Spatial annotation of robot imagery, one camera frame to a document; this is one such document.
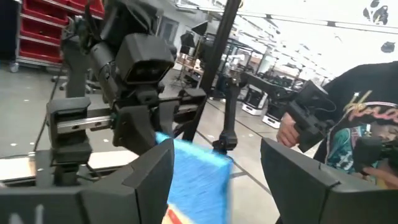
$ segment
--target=tripod stand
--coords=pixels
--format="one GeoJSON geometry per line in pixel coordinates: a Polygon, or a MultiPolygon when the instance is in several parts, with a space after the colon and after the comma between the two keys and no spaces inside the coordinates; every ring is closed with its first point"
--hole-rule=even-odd
{"type": "Polygon", "coordinates": [[[236,102],[241,89],[245,85],[241,81],[240,74],[226,78],[224,128],[218,140],[213,142],[214,151],[220,154],[225,155],[238,145],[238,138],[235,133],[236,102]]]}
{"type": "Polygon", "coordinates": [[[185,61],[187,60],[187,57],[188,57],[188,55],[184,55],[184,60],[182,62],[182,68],[180,70],[180,73],[177,77],[172,78],[172,82],[171,82],[170,86],[176,86],[176,87],[181,87],[181,88],[187,87],[187,84],[183,80],[184,79],[183,71],[185,71],[185,61]]]}

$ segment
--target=ceiling light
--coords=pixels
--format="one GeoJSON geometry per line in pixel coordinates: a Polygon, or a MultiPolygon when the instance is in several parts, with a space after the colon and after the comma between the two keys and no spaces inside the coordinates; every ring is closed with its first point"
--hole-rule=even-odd
{"type": "Polygon", "coordinates": [[[198,9],[198,6],[189,6],[186,4],[176,4],[175,6],[183,9],[198,9]]]}
{"type": "Polygon", "coordinates": [[[249,16],[249,17],[267,17],[267,14],[258,13],[258,12],[237,12],[236,14],[240,16],[249,16]]]}
{"type": "Polygon", "coordinates": [[[289,17],[289,16],[271,16],[272,19],[280,20],[280,21],[287,21],[287,22],[299,22],[304,24],[311,24],[311,25],[323,25],[327,26],[327,21],[319,21],[315,19],[302,19],[296,17],[289,17]]]}
{"type": "Polygon", "coordinates": [[[222,9],[215,9],[210,7],[199,7],[200,10],[209,11],[209,12],[224,12],[222,9]]]}
{"type": "Polygon", "coordinates": [[[336,27],[364,30],[371,32],[383,32],[387,34],[398,34],[398,28],[395,27],[384,27],[377,25],[364,25],[364,24],[349,24],[345,22],[336,22],[336,27]]]}

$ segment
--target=window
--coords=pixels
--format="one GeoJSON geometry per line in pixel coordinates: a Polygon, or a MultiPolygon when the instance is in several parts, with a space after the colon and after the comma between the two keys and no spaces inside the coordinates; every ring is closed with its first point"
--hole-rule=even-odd
{"type": "Polygon", "coordinates": [[[178,22],[164,16],[161,19],[158,35],[169,44],[173,44],[177,33],[178,22]]]}

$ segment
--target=white wall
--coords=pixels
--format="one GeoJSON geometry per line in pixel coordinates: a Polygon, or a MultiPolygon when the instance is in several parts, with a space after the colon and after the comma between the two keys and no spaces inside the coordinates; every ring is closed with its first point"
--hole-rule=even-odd
{"type": "MultiPolygon", "coordinates": [[[[206,21],[206,15],[200,11],[196,11],[196,14],[189,14],[184,12],[178,12],[173,2],[170,0],[146,0],[151,5],[164,10],[164,16],[179,22],[177,33],[175,35],[174,45],[177,49],[181,47],[180,36],[183,35],[187,30],[195,27],[201,22],[206,21]]],[[[215,33],[218,27],[217,22],[212,22],[208,25],[207,31],[215,33]]]]}

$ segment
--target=person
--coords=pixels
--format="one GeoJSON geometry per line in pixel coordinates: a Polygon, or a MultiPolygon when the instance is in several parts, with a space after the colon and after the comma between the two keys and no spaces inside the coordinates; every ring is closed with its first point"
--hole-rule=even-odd
{"type": "MultiPolygon", "coordinates": [[[[388,189],[398,189],[398,173],[388,162],[364,168],[363,176],[353,169],[352,151],[358,137],[378,136],[385,141],[398,137],[398,62],[360,65],[348,70],[323,88],[335,108],[317,111],[321,120],[335,126],[320,143],[314,159],[347,174],[388,189]]],[[[289,114],[282,118],[277,140],[287,147],[298,144],[299,133],[289,114]]]]}

